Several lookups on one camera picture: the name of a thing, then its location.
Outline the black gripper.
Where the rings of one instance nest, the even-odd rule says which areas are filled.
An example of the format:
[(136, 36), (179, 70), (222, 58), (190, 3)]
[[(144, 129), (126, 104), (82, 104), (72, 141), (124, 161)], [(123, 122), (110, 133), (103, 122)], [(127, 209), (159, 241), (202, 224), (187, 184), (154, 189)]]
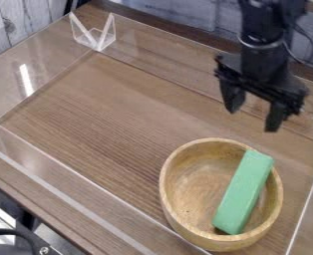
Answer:
[(234, 114), (242, 107), (246, 94), (270, 103), (265, 131), (278, 132), (288, 115), (298, 115), (309, 95), (306, 85), (289, 69), (288, 44), (270, 47), (243, 46), (239, 54), (221, 53), (214, 71), (225, 107)]

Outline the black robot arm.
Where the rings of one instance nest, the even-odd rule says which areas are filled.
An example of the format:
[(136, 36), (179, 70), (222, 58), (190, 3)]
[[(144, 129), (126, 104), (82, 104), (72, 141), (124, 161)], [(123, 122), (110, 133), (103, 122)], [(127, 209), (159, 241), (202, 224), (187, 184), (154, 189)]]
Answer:
[(235, 113), (249, 94), (270, 103), (265, 130), (277, 132), (298, 115), (310, 91), (290, 71), (297, 21), (308, 12), (308, 0), (238, 0), (241, 52), (215, 57), (215, 76), (226, 109)]

